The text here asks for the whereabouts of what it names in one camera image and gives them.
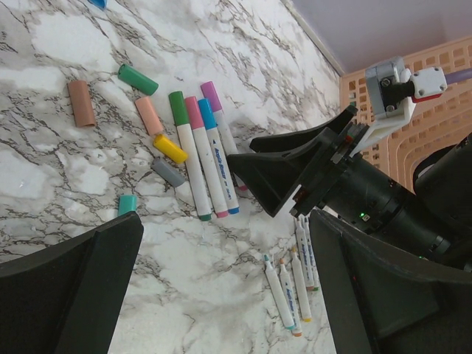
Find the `brown pen cap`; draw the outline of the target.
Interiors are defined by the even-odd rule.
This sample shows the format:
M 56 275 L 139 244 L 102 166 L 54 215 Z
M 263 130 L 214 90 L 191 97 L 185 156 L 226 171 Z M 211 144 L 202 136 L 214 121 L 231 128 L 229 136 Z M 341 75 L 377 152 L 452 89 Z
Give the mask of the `brown pen cap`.
M 96 119 L 87 82 L 84 80 L 73 80 L 67 84 L 67 88 L 76 126 L 78 128 L 94 127 Z

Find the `brown capped marker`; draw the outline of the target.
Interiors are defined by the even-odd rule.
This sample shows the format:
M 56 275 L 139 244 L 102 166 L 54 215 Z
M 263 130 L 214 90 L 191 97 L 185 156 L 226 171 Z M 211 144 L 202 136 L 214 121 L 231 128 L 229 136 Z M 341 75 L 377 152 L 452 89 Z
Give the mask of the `brown capped marker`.
M 296 239 L 298 243 L 299 257 L 302 262 L 302 272 L 305 279 L 305 287 L 309 291 L 315 291 L 318 288 L 316 286 L 316 281 L 313 275 L 313 269 L 310 263 L 308 244 L 307 244 L 306 236 L 305 236 L 305 229 L 300 219 L 297 218 L 295 223 L 296 223 Z

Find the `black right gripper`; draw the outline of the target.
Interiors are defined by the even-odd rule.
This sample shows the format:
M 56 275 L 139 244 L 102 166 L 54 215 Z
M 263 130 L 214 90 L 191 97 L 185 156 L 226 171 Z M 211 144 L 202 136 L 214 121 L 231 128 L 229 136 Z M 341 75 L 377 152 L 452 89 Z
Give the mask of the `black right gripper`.
M 369 128 L 349 123 L 357 112 L 348 105 L 317 127 L 253 138 L 251 153 L 227 156 L 229 169 L 271 217 L 290 198 L 294 217 L 329 207 L 368 235 L 470 271 L 470 138 L 424 160 L 410 192 L 351 154 Z

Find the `light blue pen cap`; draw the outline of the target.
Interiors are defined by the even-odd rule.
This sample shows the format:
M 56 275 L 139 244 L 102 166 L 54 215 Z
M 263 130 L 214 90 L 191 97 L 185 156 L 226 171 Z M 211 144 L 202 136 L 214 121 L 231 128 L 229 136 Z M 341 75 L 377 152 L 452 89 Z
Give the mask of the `light blue pen cap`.
M 105 10 L 107 7 L 107 0 L 88 0 L 90 4 L 93 4 L 95 7 L 100 8 L 101 10 Z

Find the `peach pen cap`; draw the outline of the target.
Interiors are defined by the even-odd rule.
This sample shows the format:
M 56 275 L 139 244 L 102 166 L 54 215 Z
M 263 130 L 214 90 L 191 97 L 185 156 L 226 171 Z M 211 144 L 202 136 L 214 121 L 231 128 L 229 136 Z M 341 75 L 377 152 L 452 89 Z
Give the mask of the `peach pen cap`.
M 150 136 L 160 135 L 164 128 L 154 108 L 150 97 L 141 97 L 135 101 L 135 106 Z

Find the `peach capped marker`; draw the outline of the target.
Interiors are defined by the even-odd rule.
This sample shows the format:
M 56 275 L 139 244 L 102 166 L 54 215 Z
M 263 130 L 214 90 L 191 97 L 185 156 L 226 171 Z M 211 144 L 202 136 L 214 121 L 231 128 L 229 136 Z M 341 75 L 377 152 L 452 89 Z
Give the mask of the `peach capped marker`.
M 302 263 L 297 256 L 297 249 L 291 249 L 291 266 L 294 273 L 296 293 L 299 300 L 300 311 L 304 322 L 312 321 L 312 313 L 308 299 L 308 292 L 305 286 L 305 278 L 303 276 Z

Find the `green pen cap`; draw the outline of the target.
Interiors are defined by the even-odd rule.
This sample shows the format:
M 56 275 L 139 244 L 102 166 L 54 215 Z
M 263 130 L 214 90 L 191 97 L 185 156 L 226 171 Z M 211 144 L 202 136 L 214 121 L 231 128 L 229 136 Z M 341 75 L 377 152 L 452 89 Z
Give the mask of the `green pen cap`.
M 135 68 L 128 64 L 122 64 L 120 66 L 118 78 L 147 96 L 153 95 L 159 87 L 157 82 L 135 70 Z

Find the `teal capped marker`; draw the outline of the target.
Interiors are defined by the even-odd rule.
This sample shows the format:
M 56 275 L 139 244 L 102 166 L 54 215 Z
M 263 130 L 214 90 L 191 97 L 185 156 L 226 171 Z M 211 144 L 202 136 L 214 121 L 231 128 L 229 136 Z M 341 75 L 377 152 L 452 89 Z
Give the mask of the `teal capped marker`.
M 270 286 L 277 309 L 280 313 L 282 323 L 288 330 L 293 330 L 295 327 L 294 320 L 289 310 L 288 303 L 285 299 L 277 272 L 267 254 L 263 255 L 263 261 L 265 263 L 265 275 L 268 280 L 268 284 Z

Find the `purple capped marker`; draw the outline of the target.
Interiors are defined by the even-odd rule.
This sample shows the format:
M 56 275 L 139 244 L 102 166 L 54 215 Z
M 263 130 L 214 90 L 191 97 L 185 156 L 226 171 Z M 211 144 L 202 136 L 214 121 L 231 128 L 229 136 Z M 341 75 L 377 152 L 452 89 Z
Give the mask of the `purple capped marker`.
M 225 154 L 239 154 L 214 83 L 212 81 L 205 82 L 201 84 L 200 88 L 204 98 L 207 98 L 211 105 Z

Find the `pink capped marker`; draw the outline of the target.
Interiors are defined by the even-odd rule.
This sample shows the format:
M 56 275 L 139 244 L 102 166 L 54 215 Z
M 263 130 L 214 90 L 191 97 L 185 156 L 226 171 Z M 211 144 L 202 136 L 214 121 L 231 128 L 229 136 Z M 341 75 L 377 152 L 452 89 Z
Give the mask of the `pink capped marker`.
M 226 199 L 223 194 L 220 179 L 212 155 L 204 121 L 195 96 L 187 97 L 184 103 L 189 115 L 190 126 L 194 136 L 198 156 L 204 170 L 206 185 L 212 200 L 213 209 L 218 218 L 225 218 L 229 215 Z

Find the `blue capped marker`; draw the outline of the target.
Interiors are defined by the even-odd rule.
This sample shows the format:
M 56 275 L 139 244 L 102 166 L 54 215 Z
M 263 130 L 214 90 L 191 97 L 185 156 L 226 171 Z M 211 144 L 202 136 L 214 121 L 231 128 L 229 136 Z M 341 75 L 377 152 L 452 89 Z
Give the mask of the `blue capped marker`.
M 206 129 L 210 147 L 212 148 L 212 154 L 215 160 L 223 194 L 226 199 L 228 212 L 230 215 L 235 215 L 240 212 L 240 206 L 210 101 L 207 98 L 200 99 L 198 101 L 198 107 Z

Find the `dark green capped marker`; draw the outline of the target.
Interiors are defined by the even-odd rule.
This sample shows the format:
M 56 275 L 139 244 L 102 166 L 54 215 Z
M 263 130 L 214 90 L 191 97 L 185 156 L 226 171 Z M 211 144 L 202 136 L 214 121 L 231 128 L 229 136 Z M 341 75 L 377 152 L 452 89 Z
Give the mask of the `dark green capped marker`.
M 190 126 L 189 114 L 184 103 L 184 95 L 181 91 L 174 91 L 168 97 L 181 148 L 188 155 L 185 166 L 197 215 L 201 221 L 210 221 L 212 219 L 212 208 Z

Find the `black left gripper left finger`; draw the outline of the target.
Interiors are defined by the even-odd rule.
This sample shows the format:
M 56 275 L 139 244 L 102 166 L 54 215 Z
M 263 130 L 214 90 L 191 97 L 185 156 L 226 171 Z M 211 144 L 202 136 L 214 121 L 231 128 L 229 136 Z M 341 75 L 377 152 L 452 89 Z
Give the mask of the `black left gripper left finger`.
M 108 352 L 143 232 L 128 212 L 2 263 L 1 352 Z

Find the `grey pen cap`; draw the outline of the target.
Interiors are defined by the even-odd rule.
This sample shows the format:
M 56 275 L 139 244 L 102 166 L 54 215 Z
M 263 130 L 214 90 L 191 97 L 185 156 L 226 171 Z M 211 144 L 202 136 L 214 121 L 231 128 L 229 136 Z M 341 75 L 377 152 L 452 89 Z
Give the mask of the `grey pen cap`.
M 174 188 L 180 187 L 185 182 L 183 175 L 162 157 L 156 157 L 151 164 L 151 168 Z

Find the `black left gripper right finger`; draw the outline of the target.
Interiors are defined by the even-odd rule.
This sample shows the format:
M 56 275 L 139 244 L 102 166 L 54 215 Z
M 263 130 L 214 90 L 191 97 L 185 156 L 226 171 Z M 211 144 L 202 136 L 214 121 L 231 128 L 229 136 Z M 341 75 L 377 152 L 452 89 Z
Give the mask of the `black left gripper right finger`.
M 337 353 L 471 352 L 471 274 L 322 210 L 311 212 L 309 224 Z

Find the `yellow pen cap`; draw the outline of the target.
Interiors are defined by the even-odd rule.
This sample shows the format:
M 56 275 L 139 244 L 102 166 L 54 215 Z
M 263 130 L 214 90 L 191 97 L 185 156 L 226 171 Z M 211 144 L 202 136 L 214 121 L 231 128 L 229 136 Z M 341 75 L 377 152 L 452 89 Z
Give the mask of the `yellow pen cap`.
M 176 164 L 184 163 L 188 158 L 187 153 L 164 134 L 156 135 L 153 146 Z

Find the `teal pen cap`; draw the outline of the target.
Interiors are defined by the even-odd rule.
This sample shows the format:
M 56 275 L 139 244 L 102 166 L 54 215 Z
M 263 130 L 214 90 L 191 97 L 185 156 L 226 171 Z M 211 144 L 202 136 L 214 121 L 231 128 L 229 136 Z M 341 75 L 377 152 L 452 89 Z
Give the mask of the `teal pen cap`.
M 117 215 L 121 216 L 128 212 L 135 212 L 137 208 L 137 197 L 135 195 L 121 195 Z

